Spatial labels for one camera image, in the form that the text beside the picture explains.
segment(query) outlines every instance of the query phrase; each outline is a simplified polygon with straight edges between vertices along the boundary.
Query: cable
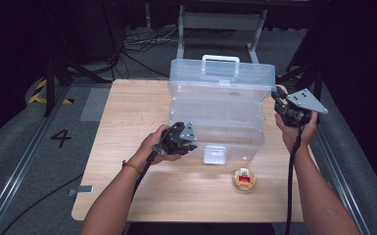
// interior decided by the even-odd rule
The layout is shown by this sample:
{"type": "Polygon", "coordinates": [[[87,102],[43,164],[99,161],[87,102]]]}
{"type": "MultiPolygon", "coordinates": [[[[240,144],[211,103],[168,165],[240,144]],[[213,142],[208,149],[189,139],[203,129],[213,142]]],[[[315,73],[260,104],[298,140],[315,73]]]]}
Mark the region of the cable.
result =
{"type": "MultiPolygon", "coordinates": [[[[100,69],[96,69],[96,70],[90,70],[90,72],[92,72],[94,74],[99,74],[99,73],[102,73],[102,72],[105,72],[105,71],[109,71],[112,67],[113,67],[113,65],[108,65],[104,68],[100,68],[100,69]]],[[[79,71],[76,71],[76,70],[69,70],[69,72],[70,72],[71,75],[74,75],[74,76],[85,76],[85,74],[83,74],[79,71]]]]}
{"type": "Polygon", "coordinates": [[[76,181],[76,179],[78,179],[81,176],[83,176],[83,173],[79,174],[78,176],[76,176],[75,178],[71,179],[70,181],[64,183],[63,185],[57,187],[56,189],[54,189],[53,191],[51,191],[50,193],[48,193],[47,195],[45,195],[44,197],[42,197],[41,199],[39,199],[38,201],[36,201],[35,203],[33,203],[31,206],[29,206],[28,208],[26,208],[23,212],[21,212],[16,218],[14,218],[12,220],[12,222],[3,230],[3,232],[1,233],[1,235],[4,235],[12,227],[12,225],[14,225],[18,221],[18,219],[20,219],[24,214],[26,214],[33,207],[35,207],[36,205],[38,205],[39,203],[41,203],[42,201],[44,201],[45,199],[47,199],[48,197],[50,197],[51,195],[53,195],[54,193],[58,192],[60,189],[62,189],[64,187],[66,187],[67,185],[73,183],[74,181],[76,181]]]}
{"type": "Polygon", "coordinates": [[[118,73],[118,75],[120,76],[121,79],[124,79],[124,77],[120,74],[120,72],[118,72],[118,69],[115,67],[115,71],[118,73]]]}
{"type": "Polygon", "coordinates": [[[66,39],[64,38],[63,34],[60,32],[60,30],[58,29],[57,27],[57,24],[54,20],[54,18],[52,17],[51,13],[50,13],[50,10],[48,9],[47,7],[47,4],[45,3],[44,0],[41,0],[42,4],[44,5],[44,8],[45,8],[45,11],[48,15],[48,17],[50,18],[51,22],[53,23],[53,26],[54,28],[57,30],[57,32],[59,33],[60,37],[61,37],[61,40],[63,41],[64,45],[66,46],[66,49],[67,51],[69,52],[70,56],[72,57],[73,60],[77,61],[77,58],[74,56],[74,54],[72,53],[72,51],[70,50],[70,47],[69,45],[67,45],[67,41],[66,39]]]}
{"type": "MultiPolygon", "coordinates": [[[[165,132],[165,134],[162,135],[161,140],[158,144],[155,146],[161,146],[162,143],[164,142],[165,138],[169,135],[169,133],[172,131],[172,129],[176,126],[176,123],[174,123],[170,128],[168,128],[165,132]]],[[[154,161],[155,157],[157,156],[158,152],[157,151],[152,151],[149,157],[147,158],[147,163],[145,167],[142,170],[142,173],[139,175],[139,177],[136,180],[135,187],[133,189],[133,195],[132,195],[132,200],[133,197],[135,196],[136,190],[139,187],[140,182],[142,181],[143,177],[145,176],[146,172],[148,171],[149,167],[151,166],[152,162],[154,161]]]]}
{"type": "Polygon", "coordinates": [[[127,76],[126,76],[126,78],[129,78],[129,77],[130,77],[130,71],[127,69],[127,63],[126,63],[126,61],[125,61],[124,59],[122,59],[121,57],[120,57],[120,60],[123,61],[123,63],[124,63],[124,69],[125,69],[126,72],[127,72],[127,76]]]}
{"type": "Polygon", "coordinates": [[[130,60],[136,62],[137,64],[141,65],[142,67],[148,69],[149,71],[152,71],[152,72],[155,72],[155,73],[157,73],[157,74],[160,74],[160,75],[163,75],[163,76],[169,77],[168,74],[162,73],[162,72],[160,72],[160,71],[153,70],[153,69],[147,67],[146,65],[144,65],[144,64],[142,64],[142,63],[136,61],[135,59],[133,59],[132,57],[130,57],[130,56],[127,55],[126,53],[123,53],[123,55],[126,56],[127,58],[129,58],[130,60]]]}
{"type": "Polygon", "coordinates": [[[154,48],[157,45],[163,45],[168,43],[169,41],[177,42],[175,40],[172,40],[171,38],[176,34],[178,30],[178,27],[174,28],[171,31],[165,32],[164,34],[161,34],[160,32],[156,32],[156,35],[151,37],[153,32],[149,33],[146,37],[143,39],[138,34],[130,34],[124,37],[123,44],[122,44],[122,51],[125,51],[128,53],[139,53],[139,52],[147,52],[154,48]],[[139,48],[128,48],[129,46],[137,46],[139,45],[139,48]]]}
{"type": "Polygon", "coordinates": [[[112,81],[115,81],[116,79],[115,79],[115,73],[113,72],[113,67],[112,67],[111,71],[112,71],[112,81]]]}
{"type": "Polygon", "coordinates": [[[296,138],[295,144],[291,151],[291,156],[289,159],[289,171],[288,171],[288,211],[286,219],[286,229],[285,235],[288,235],[290,232],[291,221],[292,221],[292,188],[293,188],[293,168],[295,162],[295,155],[299,147],[301,147],[302,133],[304,132],[305,126],[301,126],[301,122],[295,117],[298,122],[298,136],[296,138]]]}

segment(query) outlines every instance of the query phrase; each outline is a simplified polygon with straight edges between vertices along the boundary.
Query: wooden table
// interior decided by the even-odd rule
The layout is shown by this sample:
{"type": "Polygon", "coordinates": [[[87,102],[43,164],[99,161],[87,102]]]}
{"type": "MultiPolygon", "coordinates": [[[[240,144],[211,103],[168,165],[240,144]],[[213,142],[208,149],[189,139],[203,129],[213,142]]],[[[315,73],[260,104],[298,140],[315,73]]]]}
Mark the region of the wooden table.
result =
{"type": "MultiPolygon", "coordinates": [[[[72,217],[83,220],[100,193],[116,176],[142,140],[168,122],[167,81],[117,80],[94,141],[72,217]]],[[[136,192],[129,221],[284,222],[287,211],[289,153],[274,121],[273,100],[264,100],[265,144],[252,161],[204,164],[202,153],[177,162],[152,165],[136,192]],[[251,191],[236,189],[233,172],[246,167],[258,178],[251,191]]],[[[298,183],[294,176],[293,221],[303,221],[298,183]]]]}

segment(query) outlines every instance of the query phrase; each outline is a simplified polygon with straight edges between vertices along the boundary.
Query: red label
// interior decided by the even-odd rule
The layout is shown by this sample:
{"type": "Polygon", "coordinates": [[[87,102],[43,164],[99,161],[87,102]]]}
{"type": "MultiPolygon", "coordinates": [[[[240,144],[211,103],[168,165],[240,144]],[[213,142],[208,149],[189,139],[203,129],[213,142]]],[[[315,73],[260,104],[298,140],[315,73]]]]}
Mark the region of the red label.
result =
{"type": "Polygon", "coordinates": [[[239,176],[239,180],[243,182],[250,182],[250,177],[245,177],[245,176],[239,176]]]}

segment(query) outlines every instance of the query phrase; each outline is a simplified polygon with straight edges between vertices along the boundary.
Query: plastic box lid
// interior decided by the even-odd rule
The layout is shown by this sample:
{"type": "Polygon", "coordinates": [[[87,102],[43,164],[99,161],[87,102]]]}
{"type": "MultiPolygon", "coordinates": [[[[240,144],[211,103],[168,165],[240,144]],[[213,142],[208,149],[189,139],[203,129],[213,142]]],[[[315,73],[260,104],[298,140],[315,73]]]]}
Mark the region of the plastic box lid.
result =
{"type": "Polygon", "coordinates": [[[272,65],[240,63],[237,57],[209,55],[203,60],[171,62],[169,91],[172,98],[207,93],[215,99],[239,96],[262,101],[274,89],[272,65]]]}

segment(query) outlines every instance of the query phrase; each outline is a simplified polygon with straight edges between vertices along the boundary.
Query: hand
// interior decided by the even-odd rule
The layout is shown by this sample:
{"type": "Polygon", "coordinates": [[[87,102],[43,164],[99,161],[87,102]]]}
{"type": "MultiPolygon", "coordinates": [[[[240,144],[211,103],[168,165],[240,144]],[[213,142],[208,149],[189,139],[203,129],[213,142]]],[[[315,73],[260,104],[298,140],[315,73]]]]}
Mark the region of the hand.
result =
{"type": "MultiPolygon", "coordinates": [[[[305,125],[304,132],[302,133],[302,141],[301,146],[307,146],[310,140],[313,138],[313,134],[316,130],[316,122],[317,122],[318,113],[312,112],[312,116],[308,124],[305,125]]],[[[275,115],[276,118],[276,125],[282,130],[282,138],[283,142],[286,145],[286,148],[289,152],[292,151],[292,148],[296,142],[296,137],[298,136],[298,129],[294,127],[286,126],[283,123],[282,117],[279,114],[275,115]]]]}
{"type": "MultiPolygon", "coordinates": [[[[157,131],[154,133],[150,133],[140,144],[139,149],[136,151],[136,153],[133,155],[133,157],[129,160],[129,162],[133,162],[133,164],[138,165],[140,168],[145,167],[146,159],[148,156],[152,153],[152,146],[155,144],[158,144],[161,140],[161,134],[167,130],[169,126],[163,124],[161,125],[157,131]]],[[[168,156],[162,156],[157,155],[155,157],[155,160],[152,162],[152,165],[158,164],[162,161],[176,161],[181,158],[180,155],[168,155],[168,156]]]]}

